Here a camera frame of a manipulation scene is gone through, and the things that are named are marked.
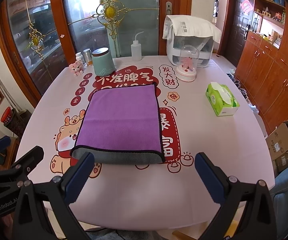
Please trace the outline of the purple grey microfibre towel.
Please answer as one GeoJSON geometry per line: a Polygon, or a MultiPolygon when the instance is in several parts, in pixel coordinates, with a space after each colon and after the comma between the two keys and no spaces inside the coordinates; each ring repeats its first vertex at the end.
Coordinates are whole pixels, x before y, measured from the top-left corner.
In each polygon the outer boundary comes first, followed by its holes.
{"type": "Polygon", "coordinates": [[[96,91],[88,104],[70,155],[92,153],[111,165],[162,164],[159,103],[156,83],[96,91]]]}

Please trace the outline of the red bucket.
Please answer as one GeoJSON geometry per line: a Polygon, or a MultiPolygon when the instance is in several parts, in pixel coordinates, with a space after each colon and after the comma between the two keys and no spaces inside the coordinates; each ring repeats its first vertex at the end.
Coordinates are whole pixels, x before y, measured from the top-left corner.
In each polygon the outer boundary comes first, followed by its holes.
{"type": "Polygon", "coordinates": [[[11,107],[7,107],[4,111],[4,113],[1,116],[0,121],[4,124],[7,125],[13,117],[13,109],[11,107]]]}

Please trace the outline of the blue jeans leg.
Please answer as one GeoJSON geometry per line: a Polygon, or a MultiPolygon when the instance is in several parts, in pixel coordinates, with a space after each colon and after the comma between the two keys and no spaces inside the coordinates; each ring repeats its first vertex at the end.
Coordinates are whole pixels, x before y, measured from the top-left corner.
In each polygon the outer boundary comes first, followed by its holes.
{"type": "Polygon", "coordinates": [[[288,235],[288,168],[275,178],[270,195],[275,211],[277,239],[284,239],[288,235]]]}

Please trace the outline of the cardboard box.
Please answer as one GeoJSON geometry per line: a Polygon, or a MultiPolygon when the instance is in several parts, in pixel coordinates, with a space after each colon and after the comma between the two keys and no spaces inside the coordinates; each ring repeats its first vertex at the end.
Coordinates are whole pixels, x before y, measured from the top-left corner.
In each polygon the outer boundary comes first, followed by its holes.
{"type": "Polygon", "coordinates": [[[267,138],[274,176],[288,168],[288,121],[283,122],[267,138]]]}

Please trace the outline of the green tissue pack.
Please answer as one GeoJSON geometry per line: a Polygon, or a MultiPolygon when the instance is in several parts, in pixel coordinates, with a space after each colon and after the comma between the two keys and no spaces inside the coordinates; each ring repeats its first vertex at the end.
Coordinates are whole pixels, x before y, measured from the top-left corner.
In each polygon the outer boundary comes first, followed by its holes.
{"type": "Polygon", "coordinates": [[[205,95],[216,116],[234,115],[240,107],[239,102],[227,85],[211,82],[208,84],[205,95]]]}

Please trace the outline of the pink cat figurine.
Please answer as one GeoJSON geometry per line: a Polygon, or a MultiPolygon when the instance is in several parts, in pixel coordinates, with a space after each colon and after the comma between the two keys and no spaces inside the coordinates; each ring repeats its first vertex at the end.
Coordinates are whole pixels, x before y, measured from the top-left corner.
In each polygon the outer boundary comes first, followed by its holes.
{"type": "Polygon", "coordinates": [[[74,76],[79,76],[84,72],[83,64],[81,61],[76,61],[75,63],[70,64],[69,69],[74,74],[74,76]]]}

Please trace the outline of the white pill bottle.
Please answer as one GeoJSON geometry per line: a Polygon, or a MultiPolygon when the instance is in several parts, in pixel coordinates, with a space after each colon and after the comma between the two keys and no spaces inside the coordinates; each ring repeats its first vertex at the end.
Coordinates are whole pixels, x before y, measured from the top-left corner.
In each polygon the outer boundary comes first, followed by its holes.
{"type": "Polygon", "coordinates": [[[83,65],[85,64],[85,60],[81,52],[76,53],[76,61],[79,61],[83,65]]]}

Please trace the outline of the glass dome pink figurine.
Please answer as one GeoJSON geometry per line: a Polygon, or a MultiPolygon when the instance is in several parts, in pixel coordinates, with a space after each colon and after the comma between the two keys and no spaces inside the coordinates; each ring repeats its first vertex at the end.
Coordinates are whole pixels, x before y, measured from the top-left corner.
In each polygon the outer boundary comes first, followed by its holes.
{"type": "Polygon", "coordinates": [[[184,45],[180,51],[179,63],[175,73],[179,80],[192,82],[197,76],[199,50],[191,45],[184,45]]]}

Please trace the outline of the wooden cabinet with shelves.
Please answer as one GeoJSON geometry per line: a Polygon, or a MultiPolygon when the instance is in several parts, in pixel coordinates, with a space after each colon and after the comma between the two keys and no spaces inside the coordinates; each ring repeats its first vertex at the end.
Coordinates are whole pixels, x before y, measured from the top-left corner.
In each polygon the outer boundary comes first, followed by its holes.
{"type": "Polygon", "coordinates": [[[285,0],[255,0],[254,13],[270,23],[284,21],[283,33],[249,32],[235,78],[246,89],[271,133],[288,121],[288,3],[285,0]]]}

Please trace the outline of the teal ceramic jar wooden lid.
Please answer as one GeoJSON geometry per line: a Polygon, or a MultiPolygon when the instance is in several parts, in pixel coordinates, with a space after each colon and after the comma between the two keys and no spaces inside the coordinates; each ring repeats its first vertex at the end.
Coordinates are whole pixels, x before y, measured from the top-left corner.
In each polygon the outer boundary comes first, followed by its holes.
{"type": "Polygon", "coordinates": [[[102,47],[92,52],[92,62],[96,76],[109,76],[115,72],[115,65],[109,48],[102,47]]]}

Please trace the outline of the glass sliding door gold ornament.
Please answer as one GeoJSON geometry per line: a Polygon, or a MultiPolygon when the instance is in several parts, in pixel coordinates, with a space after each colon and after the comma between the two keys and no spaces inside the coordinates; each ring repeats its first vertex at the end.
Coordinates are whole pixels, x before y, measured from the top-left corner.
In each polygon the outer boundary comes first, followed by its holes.
{"type": "Polygon", "coordinates": [[[165,55],[168,14],[190,14],[192,0],[3,0],[0,48],[31,105],[86,49],[131,55],[137,37],[143,55],[165,55]]]}

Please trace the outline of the white countertop appliance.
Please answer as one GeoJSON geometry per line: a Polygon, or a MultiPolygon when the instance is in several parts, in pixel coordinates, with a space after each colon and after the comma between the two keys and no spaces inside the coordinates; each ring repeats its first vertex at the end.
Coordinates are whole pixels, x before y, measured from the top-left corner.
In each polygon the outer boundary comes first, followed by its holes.
{"type": "Polygon", "coordinates": [[[199,68],[209,64],[213,51],[212,37],[175,36],[167,38],[167,57],[171,64],[178,66],[184,58],[191,58],[199,68]]]}

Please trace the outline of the white squeeze wash bottle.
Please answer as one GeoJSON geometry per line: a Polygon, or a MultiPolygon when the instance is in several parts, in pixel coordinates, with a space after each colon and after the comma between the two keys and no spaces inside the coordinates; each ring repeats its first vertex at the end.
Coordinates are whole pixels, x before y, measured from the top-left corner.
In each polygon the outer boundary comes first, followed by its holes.
{"type": "Polygon", "coordinates": [[[143,31],[137,33],[134,37],[133,43],[131,44],[131,57],[133,61],[140,61],[142,59],[142,48],[137,37],[142,34],[143,31]]]}

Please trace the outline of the dark wooden entry door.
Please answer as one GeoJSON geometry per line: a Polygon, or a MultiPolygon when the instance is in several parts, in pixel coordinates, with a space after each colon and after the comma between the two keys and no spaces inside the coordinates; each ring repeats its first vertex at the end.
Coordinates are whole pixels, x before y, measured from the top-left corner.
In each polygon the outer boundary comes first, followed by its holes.
{"type": "Polygon", "coordinates": [[[237,67],[246,43],[248,31],[250,30],[254,0],[232,1],[234,2],[234,7],[225,57],[237,67]]]}

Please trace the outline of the white towel on appliance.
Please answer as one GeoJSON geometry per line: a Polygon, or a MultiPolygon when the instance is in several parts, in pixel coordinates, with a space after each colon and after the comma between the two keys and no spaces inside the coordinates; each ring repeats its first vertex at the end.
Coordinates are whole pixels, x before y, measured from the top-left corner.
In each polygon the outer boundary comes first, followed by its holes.
{"type": "Polygon", "coordinates": [[[164,40],[170,37],[171,28],[175,36],[183,37],[212,37],[220,44],[222,33],[211,22],[190,15],[167,15],[164,21],[163,36],[164,40]]]}

